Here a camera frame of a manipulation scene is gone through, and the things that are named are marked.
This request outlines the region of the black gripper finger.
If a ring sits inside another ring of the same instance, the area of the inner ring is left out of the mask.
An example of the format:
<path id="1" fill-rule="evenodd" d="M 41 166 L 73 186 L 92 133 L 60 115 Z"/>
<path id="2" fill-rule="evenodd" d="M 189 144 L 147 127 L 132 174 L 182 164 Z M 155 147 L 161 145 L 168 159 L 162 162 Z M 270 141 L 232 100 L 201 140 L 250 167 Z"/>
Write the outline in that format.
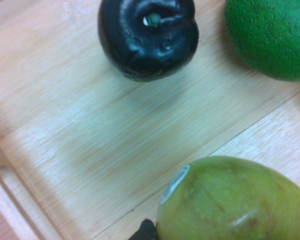
<path id="1" fill-rule="evenodd" d="M 157 240 L 154 223 L 150 219 L 143 220 L 139 229 L 131 236 L 131 240 Z"/>

